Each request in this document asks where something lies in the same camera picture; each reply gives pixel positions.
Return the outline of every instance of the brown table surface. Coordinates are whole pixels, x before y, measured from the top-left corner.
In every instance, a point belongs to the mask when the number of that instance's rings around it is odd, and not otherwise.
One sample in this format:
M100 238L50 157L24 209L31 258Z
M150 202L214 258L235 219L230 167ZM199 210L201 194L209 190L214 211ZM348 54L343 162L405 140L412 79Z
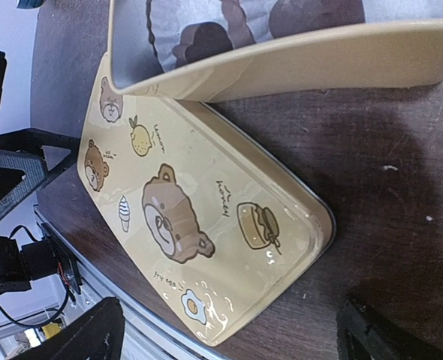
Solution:
M41 8L34 127L81 134L107 19L108 0L53 0ZM338 236L278 300L215 349L233 359L337 359L335 315L350 290L443 349L443 83L306 91L216 108L328 202ZM53 162L60 154L47 156ZM38 199L89 261L191 336L125 254L74 167Z

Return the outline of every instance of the fried egg illustration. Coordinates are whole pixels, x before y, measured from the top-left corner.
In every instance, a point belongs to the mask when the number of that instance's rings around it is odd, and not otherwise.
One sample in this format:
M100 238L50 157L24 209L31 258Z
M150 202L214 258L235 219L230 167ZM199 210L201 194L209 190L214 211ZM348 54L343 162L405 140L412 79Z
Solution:
M182 295L182 304L185 309L185 314L197 320L203 325L206 324L205 304L197 298L197 296L190 289Z

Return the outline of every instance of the lemon illustration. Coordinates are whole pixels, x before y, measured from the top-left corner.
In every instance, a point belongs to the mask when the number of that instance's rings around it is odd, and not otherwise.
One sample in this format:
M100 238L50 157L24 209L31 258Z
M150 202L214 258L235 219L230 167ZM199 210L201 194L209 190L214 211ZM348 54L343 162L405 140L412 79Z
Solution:
M149 138L149 133L146 127L138 124L138 115L130 118L130 126L133 129L131 132L131 144L134 152L138 156L146 156L148 151L153 147L152 140Z

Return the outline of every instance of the cartoon bear print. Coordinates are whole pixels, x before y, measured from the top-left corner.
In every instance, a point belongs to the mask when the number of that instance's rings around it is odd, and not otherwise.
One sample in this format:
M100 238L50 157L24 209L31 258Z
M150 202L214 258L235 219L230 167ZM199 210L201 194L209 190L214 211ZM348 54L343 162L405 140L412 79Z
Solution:
M116 122L123 113L123 96L111 89L107 77L101 80L100 111L107 122Z
M170 165L163 163L158 175L145 184L142 207L153 238L169 259L183 264L198 254L210 258L215 253Z
M100 150L91 139L85 155L85 174L94 191L100 191L105 178L110 174L110 167L103 161Z

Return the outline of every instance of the ice cream cone illustration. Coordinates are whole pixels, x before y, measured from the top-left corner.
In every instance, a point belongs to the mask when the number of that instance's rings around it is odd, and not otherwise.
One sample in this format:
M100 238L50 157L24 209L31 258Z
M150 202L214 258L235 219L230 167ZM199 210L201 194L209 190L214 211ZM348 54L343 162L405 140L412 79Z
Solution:
M130 205L126 197L122 197L118 207L119 218L122 221L123 231L126 233L130 229Z
M153 147L152 140L149 138L149 133L146 127L138 124L138 115L129 119L130 126L133 129L131 132L131 145L134 152L138 156L146 156L149 150Z

